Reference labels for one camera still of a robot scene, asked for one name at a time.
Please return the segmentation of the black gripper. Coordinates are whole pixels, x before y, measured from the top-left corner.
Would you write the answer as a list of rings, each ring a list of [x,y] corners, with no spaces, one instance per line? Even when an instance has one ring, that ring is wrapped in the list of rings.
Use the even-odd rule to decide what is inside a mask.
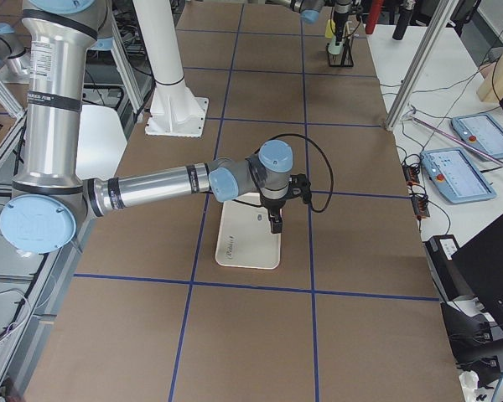
[[[336,0],[334,2],[333,20],[335,24],[334,34],[336,36],[336,44],[343,41],[343,34],[346,22],[351,10],[351,0]]]
[[[283,231],[282,208],[286,203],[283,198],[271,199],[261,196],[261,205],[264,207],[269,216],[270,228],[272,234],[281,234]]]

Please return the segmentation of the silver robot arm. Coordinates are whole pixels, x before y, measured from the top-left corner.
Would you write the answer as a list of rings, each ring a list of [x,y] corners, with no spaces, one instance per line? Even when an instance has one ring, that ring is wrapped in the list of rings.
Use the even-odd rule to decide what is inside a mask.
[[[0,232],[11,245],[51,253],[70,243],[87,219],[208,192],[220,202],[258,193],[270,230],[282,231],[282,208],[293,185],[293,152],[278,139],[241,162],[219,158],[143,176],[79,179],[86,56],[111,31],[111,4],[26,1],[22,20],[32,36],[25,154],[13,177],[13,196],[0,213]]]
[[[273,0],[272,2],[298,13],[301,20],[309,24],[317,20],[324,6],[331,7],[333,14],[330,17],[330,23],[334,25],[333,34],[336,44],[343,40],[345,25],[353,7],[351,0]]]

